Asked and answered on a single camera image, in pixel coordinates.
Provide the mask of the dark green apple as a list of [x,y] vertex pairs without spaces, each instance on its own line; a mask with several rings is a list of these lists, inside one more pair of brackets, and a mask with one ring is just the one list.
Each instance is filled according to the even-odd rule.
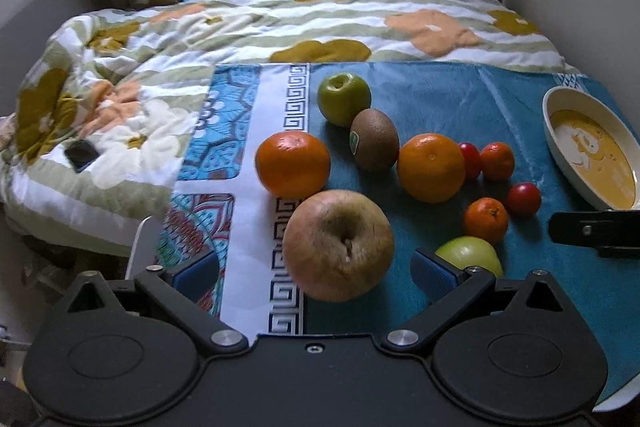
[[371,100],[369,85],[349,72],[324,78],[317,91],[322,116],[337,127],[349,127],[360,112],[371,106]]

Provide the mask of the black phone on duvet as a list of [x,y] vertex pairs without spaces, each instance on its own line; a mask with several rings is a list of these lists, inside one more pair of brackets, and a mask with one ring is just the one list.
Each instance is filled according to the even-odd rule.
[[100,152],[90,141],[79,139],[65,147],[64,155],[74,171],[80,173],[100,157]]

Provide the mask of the large brownish apple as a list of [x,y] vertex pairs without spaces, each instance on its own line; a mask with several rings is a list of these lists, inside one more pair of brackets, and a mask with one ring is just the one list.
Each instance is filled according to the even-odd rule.
[[395,239],[373,200],[348,190],[326,190],[293,212],[282,239],[288,274],[303,293],[344,303],[381,282],[390,269]]

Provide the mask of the floral striped duvet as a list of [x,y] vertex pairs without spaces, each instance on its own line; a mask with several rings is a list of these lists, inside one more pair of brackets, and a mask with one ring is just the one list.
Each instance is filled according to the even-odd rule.
[[[205,101],[244,131],[246,88],[211,95],[220,64],[453,61],[517,72],[572,66],[498,0],[134,0],[66,20],[1,121],[1,207],[43,242],[124,257],[161,213]],[[75,140],[100,157],[76,173]]]

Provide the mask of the cherry tomato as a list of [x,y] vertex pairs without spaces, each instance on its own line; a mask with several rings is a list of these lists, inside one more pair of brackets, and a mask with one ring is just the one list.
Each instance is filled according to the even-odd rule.
[[514,184],[506,193],[506,209],[521,216],[533,216],[541,206],[541,194],[535,184]]
[[469,142],[459,144],[461,154],[464,158],[465,179],[476,180],[482,172],[482,158],[477,147]]

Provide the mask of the light green apple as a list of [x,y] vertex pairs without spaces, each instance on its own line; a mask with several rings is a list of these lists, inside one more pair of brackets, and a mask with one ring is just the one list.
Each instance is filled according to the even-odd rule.
[[497,251],[485,239],[475,236],[460,236],[438,247],[435,255],[463,270],[478,265],[495,277],[503,277],[502,264]]

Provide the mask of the large orange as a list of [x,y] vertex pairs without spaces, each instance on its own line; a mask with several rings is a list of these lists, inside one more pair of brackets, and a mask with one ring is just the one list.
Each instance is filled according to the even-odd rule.
[[465,180],[459,145],[437,133],[417,134],[399,150],[397,176],[413,198],[429,204],[447,202]]
[[281,131],[258,146],[255,168],[260,183],[271,195],[305,199],[326,185],[331,158],[315,136],[303,131]]

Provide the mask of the cream bowl yellow print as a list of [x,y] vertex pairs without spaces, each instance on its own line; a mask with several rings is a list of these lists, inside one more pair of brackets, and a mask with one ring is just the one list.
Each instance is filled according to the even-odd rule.
[[584,91],[554,87],[542,115],[555,164],[590,205],[639,208],[639,143],[612,109]]

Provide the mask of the blue patterned cloth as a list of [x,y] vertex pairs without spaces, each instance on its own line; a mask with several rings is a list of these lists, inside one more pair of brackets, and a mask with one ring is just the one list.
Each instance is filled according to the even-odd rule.
[[550,272],[608,361],[639,373],[633,145],[583,75],[461,63],[224,65],[186,149],[158,261],[248,338],[386,334],[446,294],[419,257]]

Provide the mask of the brown kiwi with sticker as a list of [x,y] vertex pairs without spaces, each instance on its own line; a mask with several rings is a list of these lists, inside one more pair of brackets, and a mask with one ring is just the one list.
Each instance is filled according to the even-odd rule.
[[393,121],[375,108],[363,109],[354,118],[348,145],[356,165],[367,171],[390,169],[399,155],[399,138]]

